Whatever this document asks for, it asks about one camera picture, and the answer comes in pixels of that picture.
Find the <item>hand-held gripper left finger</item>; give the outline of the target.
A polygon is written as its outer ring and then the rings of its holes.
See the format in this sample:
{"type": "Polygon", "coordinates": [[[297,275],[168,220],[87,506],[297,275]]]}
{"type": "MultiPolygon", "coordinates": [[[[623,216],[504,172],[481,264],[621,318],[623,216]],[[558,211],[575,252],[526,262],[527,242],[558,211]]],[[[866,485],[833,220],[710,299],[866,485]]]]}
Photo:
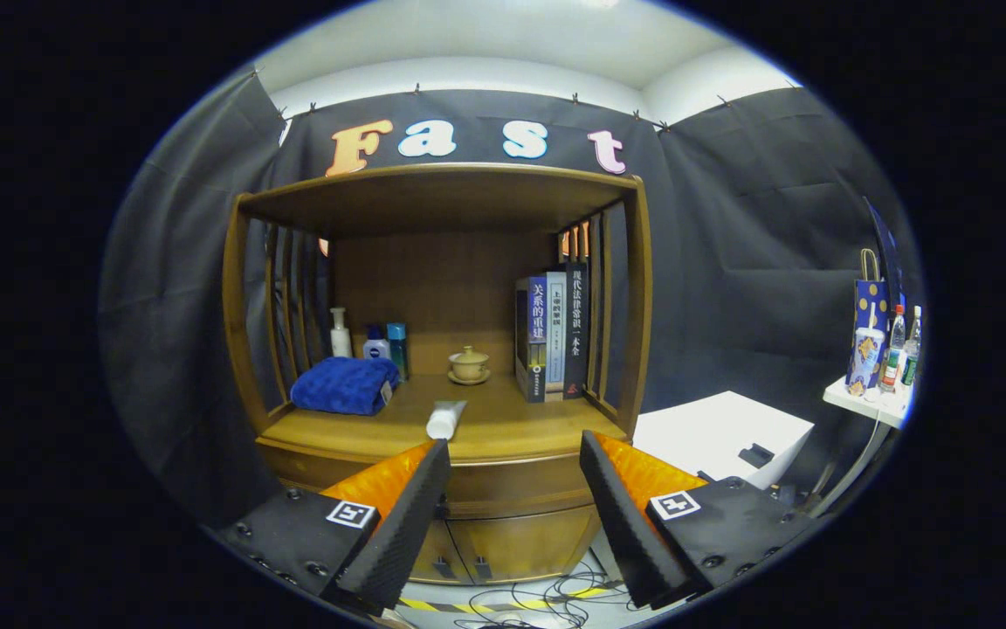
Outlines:
{"type": "Polygon", "coordinates": [[[216,529],[240,560],[360,618],[394,608],[451,477],[428,439],[319,493],[283,488],[216,529]]]}

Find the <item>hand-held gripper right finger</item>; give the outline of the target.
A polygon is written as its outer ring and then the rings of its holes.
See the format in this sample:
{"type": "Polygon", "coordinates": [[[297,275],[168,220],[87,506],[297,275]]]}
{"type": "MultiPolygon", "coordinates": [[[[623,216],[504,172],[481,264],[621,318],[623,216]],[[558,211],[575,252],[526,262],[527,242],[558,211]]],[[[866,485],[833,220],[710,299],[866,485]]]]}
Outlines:
{"type": "Polygon", "coordinates": [[[637,606],[723,588],[814,525],[740,477],[702,479],[599,432],[583,431],[580,467],[637,606]]]}

